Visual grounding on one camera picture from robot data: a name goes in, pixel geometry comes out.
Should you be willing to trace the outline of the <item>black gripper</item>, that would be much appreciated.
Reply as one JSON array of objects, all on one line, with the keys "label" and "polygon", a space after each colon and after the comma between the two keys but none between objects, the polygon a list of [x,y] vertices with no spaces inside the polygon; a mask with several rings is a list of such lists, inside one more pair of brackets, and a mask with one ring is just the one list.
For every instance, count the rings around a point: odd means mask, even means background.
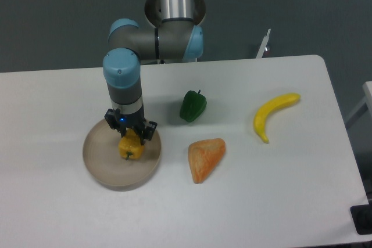
[{"label": "black gripper", "polygon": [[145,121],[143,107],[132,114],[122,114],[119,109],[108,109],[104,118],[109,127],[119,132],[121,137],[126,135],[127,128],[134,130],[140,138],[141,145],[145,145],[145,141],[152,140],[158,126],[157,122]]}]

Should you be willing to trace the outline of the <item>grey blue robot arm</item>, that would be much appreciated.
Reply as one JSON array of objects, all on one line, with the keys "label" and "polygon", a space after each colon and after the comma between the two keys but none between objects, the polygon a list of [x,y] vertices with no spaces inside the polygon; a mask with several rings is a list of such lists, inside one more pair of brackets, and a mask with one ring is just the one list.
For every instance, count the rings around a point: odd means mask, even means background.
[{"label": "grey blue robot arm", "polygon": [[142,100],[141,61],[195,60],[203,53],[203,31],[194,22],[193,0],[160,0],[160,24],[143,30],[130,19],[116,20],[108,35],[103,59],[112,108],[105,114],[109,127],[125,136],[132,129],[140,144],[150,141],[156,122],[146,120]]}]

